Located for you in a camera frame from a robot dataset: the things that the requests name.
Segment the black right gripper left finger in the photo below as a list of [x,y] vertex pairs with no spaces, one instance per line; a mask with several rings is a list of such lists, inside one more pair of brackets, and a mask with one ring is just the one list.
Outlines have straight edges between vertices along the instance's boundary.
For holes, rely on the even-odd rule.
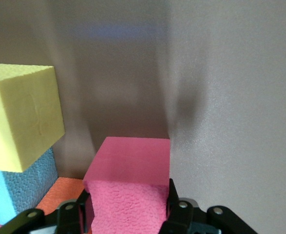
[[88,234],[95,213],[91,195],[85,190],[74,202],[63,204],[57,214],[57,234]]

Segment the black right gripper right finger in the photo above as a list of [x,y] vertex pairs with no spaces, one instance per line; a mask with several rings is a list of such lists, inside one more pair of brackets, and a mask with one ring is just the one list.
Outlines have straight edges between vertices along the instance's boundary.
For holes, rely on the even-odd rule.
[[180,200],[173,179],[169,180],[169,195],[166,205],[166,220],[161,234],[199,234],[193,221],[194,207],[185,200]]

